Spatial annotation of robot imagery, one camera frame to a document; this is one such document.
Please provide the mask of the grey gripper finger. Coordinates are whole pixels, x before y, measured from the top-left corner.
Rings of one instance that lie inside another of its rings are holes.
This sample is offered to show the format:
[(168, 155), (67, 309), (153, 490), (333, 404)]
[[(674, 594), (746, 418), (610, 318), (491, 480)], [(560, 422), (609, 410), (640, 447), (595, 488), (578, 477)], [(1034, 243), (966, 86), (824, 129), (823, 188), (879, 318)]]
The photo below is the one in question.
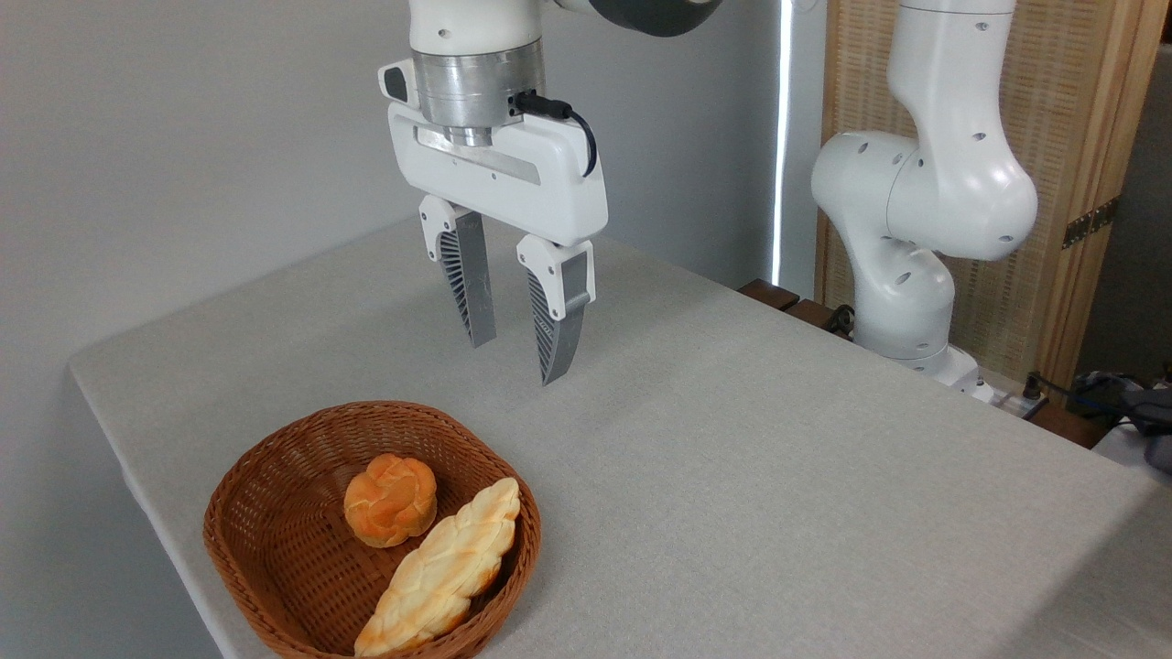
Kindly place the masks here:
[(552, 383), (568, 371), (581, 340), (582, 313), (597, 299), (593, 246), (559, 246), (527, 235), (516, 258), (527, 271), (541, 383)]
[(429, 259), (440, 263), (473, 347), (495, 340), (493, 290), (481, 212), (427, 195), (420, 208)]

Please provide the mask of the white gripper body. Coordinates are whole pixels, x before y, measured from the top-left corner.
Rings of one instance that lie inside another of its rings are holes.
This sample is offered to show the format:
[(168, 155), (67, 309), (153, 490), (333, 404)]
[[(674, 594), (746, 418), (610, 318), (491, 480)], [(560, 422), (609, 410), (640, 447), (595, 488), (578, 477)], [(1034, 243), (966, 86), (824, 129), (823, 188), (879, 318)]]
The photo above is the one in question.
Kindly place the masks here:
[(456, 145), (422, 115), (414, 72), (410, 59), (379, 70), (407, 183), (545, 242), (574, 245), (602, 232), (609, 220), (602, 167), (582, 175), (590, 147), (580, 125), (524, 115), (498, 125), (488, 147)]

